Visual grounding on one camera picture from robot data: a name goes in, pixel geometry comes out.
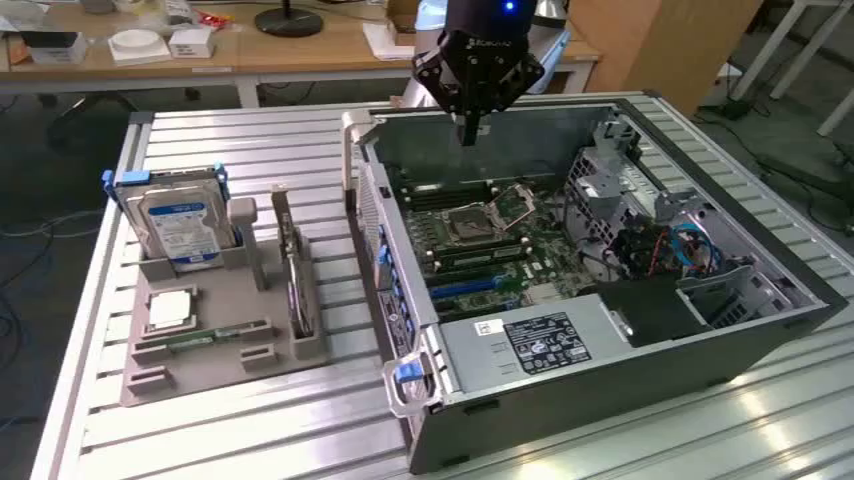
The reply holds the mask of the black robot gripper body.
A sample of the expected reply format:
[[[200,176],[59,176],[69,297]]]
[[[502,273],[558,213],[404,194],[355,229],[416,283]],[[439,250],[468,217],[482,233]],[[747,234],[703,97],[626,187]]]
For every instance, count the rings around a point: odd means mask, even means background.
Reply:
[[[451,1],[439,47],[463,86],[468,114],[468,68],[474,58],[527,51],[532,24],[532,1]]]

